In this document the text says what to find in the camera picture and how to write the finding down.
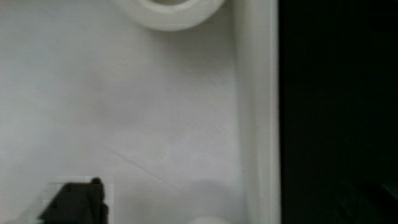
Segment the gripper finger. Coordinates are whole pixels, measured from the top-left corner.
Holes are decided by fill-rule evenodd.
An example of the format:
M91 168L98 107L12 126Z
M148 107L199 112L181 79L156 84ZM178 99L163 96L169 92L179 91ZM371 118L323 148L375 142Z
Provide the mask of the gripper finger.
M100 178L62 185L39 220L43 224L108 224L105 184Z

